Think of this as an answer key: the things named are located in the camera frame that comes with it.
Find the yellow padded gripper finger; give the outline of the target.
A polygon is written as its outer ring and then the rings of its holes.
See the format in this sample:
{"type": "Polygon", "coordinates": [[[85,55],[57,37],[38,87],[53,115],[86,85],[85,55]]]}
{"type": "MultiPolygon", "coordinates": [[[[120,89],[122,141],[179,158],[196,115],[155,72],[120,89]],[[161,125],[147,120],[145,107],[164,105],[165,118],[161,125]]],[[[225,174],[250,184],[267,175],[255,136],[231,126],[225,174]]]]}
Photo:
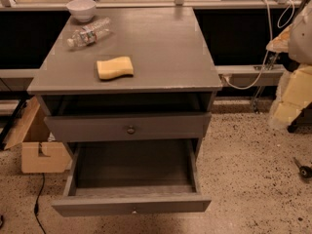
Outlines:
{"type": "Polygon", "coordinates": [[[311,102],[312,66],[301,64],[294,72],[285,71],[269,111],[269,126],[274,130],[285,129],[311,102]]]}
{"type": "Polygon", "coordinates": [[[266,50],[274,53],[287,53],[289,51],[289,40],[292,27],[287,26],[277,37],[270,40],[266,50]]]}

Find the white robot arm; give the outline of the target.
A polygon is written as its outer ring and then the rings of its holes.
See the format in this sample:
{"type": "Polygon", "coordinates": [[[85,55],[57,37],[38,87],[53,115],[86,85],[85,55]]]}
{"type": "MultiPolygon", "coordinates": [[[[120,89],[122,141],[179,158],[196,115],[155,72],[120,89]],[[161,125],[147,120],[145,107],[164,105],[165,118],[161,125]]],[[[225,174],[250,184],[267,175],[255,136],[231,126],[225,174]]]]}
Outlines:
{"type": "Polygon", "coordinates": [[[277,96],[269,112],[269,126],[282,130],[312,103],[312,1],[290,26],[267,44],[266,49],[286,53],[298,63],[295,71],[285,71],[280,78],[277,96]]]}

